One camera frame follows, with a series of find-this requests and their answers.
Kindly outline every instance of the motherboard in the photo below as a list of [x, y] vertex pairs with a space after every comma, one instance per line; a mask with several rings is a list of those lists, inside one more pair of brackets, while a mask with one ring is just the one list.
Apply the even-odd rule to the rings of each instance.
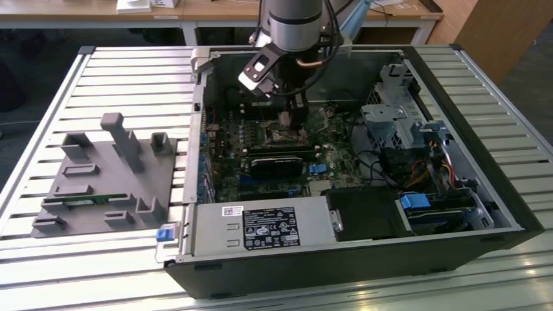
[[348, 130], [354, 114], [312, 105], [302, 127], [255, 102], [206, 117], [216, 202], [320, 196], [366, 182]]

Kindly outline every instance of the wooden cabinet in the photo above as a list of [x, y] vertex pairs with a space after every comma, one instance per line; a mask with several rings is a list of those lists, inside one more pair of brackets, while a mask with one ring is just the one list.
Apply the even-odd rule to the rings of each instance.
[[430, 43], [459, 43], [499, 83], [553, 18], [553, 0], [435, 0], [444, 10]]

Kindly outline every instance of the wooden desk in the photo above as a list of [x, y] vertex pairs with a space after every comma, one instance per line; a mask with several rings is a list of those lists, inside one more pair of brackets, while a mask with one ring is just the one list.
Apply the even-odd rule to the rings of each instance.
[[176, 8], [118, 14], [118, 0], [2, 0], [0, 21], [154, 21], [159, 16], [180, 19], [186, 0]]
[[[255, 27], [258, 2], [180, 0], [176, 8], [118, 14], [117, 0], [0, 0], [0, 29], [182, 28], [187, 45], [198, 45], [200, 27]], [[416, 28], [412, 43], [427, 43], [442, 13], [419, 0], [387, 6], [387, 16], [371, 11], [364, 27]]]
[[[198, 45], [196, 29], [202, 27], [255, 27], [258, 24], [258, 1], [186, 0], [183, 31], [187, 44]], [[386, 7], [387, 16], [371, 11], [363, 27], [416, 28], [412, 44], [426, 44], [443, 13], [432, 13], [419, 0], [407, 0], [406, 5]]]
[[176, 8], [118, 14], [118, 0], [0, 0], [0, 29], [180, 28]]

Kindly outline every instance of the sticker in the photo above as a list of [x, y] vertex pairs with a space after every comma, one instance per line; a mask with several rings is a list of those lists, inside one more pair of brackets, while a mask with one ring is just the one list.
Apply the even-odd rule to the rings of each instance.
[[179, 16], [175, 15], [155, 15], [155, 19], [179, 19]]
[[248, 251], [300, 246], [294, 207], [243, 211], [244, 247]]
[[223, 216], [240, 216], [243, 214], [243, 206], [224, 206]]
[[95, 205], [93, 200], [83, 200], [83, 201], [69, 201], [63, 202], [67, 206], [78, 206], [78, 205]]

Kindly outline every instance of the circuit board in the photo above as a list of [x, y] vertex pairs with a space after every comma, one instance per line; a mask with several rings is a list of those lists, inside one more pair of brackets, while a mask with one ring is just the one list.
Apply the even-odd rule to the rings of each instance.
[[[279, 120], [246, 120], [230, 111], [207, 126], [214, 163], [216, 202], [319, 196], [327, 189], [364, 184], [355, 162], [348, 124], [351, 113], [315, 106], [302, 129], [284, 129]], [[255, 175], [255, 165], [294, 167], [291, 176]]]

